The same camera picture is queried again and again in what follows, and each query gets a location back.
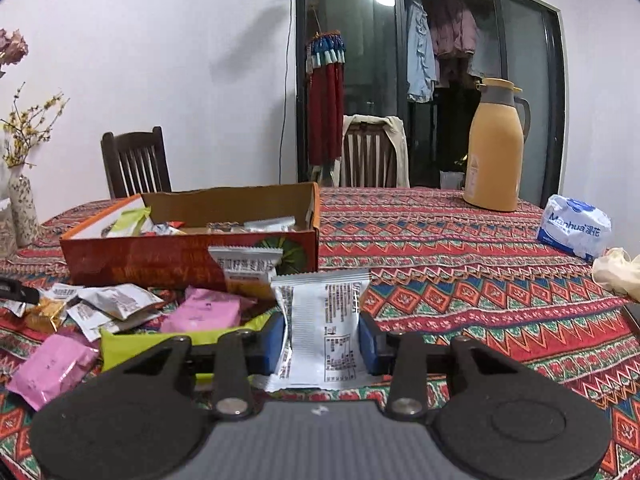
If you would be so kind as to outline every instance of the black door frame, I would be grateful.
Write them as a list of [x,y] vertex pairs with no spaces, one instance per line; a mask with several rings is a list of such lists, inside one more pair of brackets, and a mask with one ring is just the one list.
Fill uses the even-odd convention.
[[[558,13],[535,0],[514,0],[536,10],[543,15],[545,26],[546,50],[548,59],[549,84],[549,117],[548,141],[546,146],[546,164],[543,180],[540,206],[544,207],[546,200],[553,193],[558,192],[562,170],[562,148],[564,146],[565,130],[565,79],[564,79],[564,50],[562,48],[561,27]],[[507,47],[504,32],[504,15],[502,1],[494,0],[498,45],[500,47],[501,77],[508,79]],[[404,0],[396,0],[396,42],[398,51],[398,116],[406,120],[408,105],[406,95],[406,81],[402,75],[406,73],[406,23]],[[324,16],[319,17],[321,25]],[[306,156],[306,75],[305,75],[305,43],[306,29],[305,0],[296,0],[296,144],[298,154],[298,181],[308,179],[308,160]]]

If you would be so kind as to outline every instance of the pink snack packet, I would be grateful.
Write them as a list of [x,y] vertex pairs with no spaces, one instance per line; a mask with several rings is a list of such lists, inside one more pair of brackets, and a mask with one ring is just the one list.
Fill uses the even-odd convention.
[[191,296],[167,316],[160,326],[160,332],[201,332],[239,324],[240,300],[206,301]]
[[228,301],[239,300],[240,312],[249,310],[251,307],[258,303],[255,298],[246,298],[244,296],[238,296],[237,294],[231,294],[230,292],[220,292],[218,290],[209,290],[207,288],[195,288],[194,286],[188,286],[184,291],[184,301],[187,300],[199,300],[199,301]]
[[93,367],[98,351],[78,341],[52,334],[18,368],[7,390],[39,410],[54,397],[72,389]]

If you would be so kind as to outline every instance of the chair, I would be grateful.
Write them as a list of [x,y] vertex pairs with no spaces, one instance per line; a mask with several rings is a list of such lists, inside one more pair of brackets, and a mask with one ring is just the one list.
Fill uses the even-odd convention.
[[100,146],[112,198],[171,191],[160,126],[155,126],[151,133],[114,136],[107,132]]
[[382,124],[351,123],[342,142],[340,186],[396,187],[398,161]]

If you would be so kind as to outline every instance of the green plant graphic on box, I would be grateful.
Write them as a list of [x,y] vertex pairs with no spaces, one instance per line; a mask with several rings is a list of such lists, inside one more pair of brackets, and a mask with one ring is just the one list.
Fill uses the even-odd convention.
[[280,265],[276,267],[279,276],[283,274],[297,274],[306,270],[306,253],[297,242],[284,236],[270,236],[260,240],[255,247],[269,247],[282,249]]

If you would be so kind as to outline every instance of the patterned tablecloth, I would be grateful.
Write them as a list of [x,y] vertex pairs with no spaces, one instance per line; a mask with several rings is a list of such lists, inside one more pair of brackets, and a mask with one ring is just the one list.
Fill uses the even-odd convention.
[[[613,440],[596,478],[640,474],[640,347],[620,314],[626,300],[595,285],[578,258],[534,240],[539,208],[498,214],[428,189],[323,189],[321,197],[320,267],[371,267],[366,309],[383,329],[425,330],[431,342],[465,333],[526,362],[606,410]],[[42,287],[66,280],[58,236],[109,203],[46,222],[42,239],[0,263],[0,274]],[[0,316],[0,456],[20,480],[40,477],[28,440],[32,411],[3,385],[42,339]],[[278,396],[385,402],[386,392]],[[444,379],[431,380],[428,393],[432,405],[446,402]]]

